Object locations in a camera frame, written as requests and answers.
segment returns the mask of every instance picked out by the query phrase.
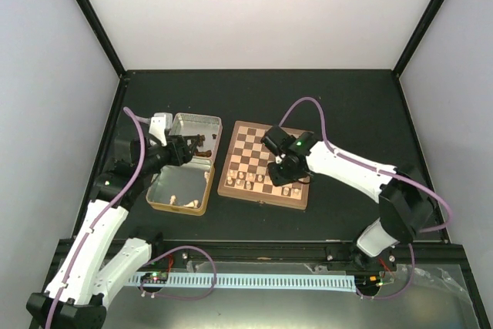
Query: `light chessboard square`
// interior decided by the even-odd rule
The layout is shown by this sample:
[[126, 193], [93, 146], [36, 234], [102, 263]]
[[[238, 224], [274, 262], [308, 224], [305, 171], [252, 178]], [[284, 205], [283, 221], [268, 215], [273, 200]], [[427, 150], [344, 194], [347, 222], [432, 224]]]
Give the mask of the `light chessboard square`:
[[[260, 123], [235, 122], [217, 192], [221, 196], [305, 210], [310, 189], [308, 184], [274, 186], [270, 180], [267, 164], [275, 157], [260, 142], [269, 128]], [[296, 137], [304, 132], [284, 130]]]

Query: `chessboard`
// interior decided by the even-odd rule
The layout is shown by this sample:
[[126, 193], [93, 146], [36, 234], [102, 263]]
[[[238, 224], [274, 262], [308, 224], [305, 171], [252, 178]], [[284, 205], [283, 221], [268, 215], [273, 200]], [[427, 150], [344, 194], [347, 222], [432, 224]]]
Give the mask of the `chessboard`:
[[[274, 186], [270, 181], [267, 164], [273, 162], [275, 156], [260, 142], [270, 127], [259, 123], [235, 122], [217, 192], [221, 196], [305, 210], [308, 184]], [[283, 129], [295, 137], [304, 132]]]

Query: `white wall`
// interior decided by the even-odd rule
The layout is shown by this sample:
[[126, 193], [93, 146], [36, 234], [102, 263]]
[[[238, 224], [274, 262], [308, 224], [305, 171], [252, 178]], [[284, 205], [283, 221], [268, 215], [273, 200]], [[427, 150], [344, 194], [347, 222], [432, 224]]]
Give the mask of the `white wall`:
[[29, 325], [69, 237], [117, 78], [75, 0], [0, 0], [0, 318]]
[[391, 69], [430, 0], [91, 0], [127, 69]]
[[454, 208], [493, 320], [493, 2], [445, 0], [402, 82], [431, 177]]

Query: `black mat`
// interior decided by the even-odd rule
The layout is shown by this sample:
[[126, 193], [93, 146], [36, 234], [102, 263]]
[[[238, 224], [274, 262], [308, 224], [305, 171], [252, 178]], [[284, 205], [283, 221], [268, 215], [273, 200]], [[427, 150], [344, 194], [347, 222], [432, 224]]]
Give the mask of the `black mat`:
[[[154, 112], [219, 116], [223, 135], [205, 215], [157, 211], [142, 195], [116, 237], [125, 239], [136, 227], [153, 227], [175, 240], [353, 240], [378, 217], [377, 204], [326, 176], [317, 177], [310, 187], [305, 211], [219, 196], [227, 147], [235, 121], [275, 124], [295, 100], [313, 96], [325, 110], [334, 144], [380, 163], [421, 168], [396, 84], [390, 71], [381, 70], [133, 72], [124, 106], [147, 117]], [[317, 110], [308, 102], [286, 125], [320, 133]], [[124, 115], [117, 128], [135, 132]], [[428, 234], [426, 239], [438, 237]]]

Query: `gray wall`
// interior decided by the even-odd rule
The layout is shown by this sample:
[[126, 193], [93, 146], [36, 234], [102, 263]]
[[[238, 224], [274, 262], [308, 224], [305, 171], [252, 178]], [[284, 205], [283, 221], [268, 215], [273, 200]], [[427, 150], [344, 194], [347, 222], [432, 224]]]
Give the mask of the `gray wall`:
[[493, 320], [493, 1], [446, 0], [402, 76], [431, 177]]
[[117, 78], [75, 0], [0, 0], [0, 318], [28, 327], [69, 237]]

